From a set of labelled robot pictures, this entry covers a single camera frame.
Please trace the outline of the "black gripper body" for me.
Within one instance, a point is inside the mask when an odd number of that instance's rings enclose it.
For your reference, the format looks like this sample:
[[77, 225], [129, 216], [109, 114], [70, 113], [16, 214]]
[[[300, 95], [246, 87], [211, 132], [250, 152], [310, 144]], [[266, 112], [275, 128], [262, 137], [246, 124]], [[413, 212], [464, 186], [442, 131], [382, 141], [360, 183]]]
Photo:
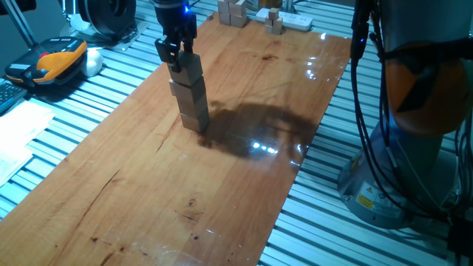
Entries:
[[188, 0], [151, 0], [163, 34], [170, 41], [193, 40], [197, 37], [197, 17]]

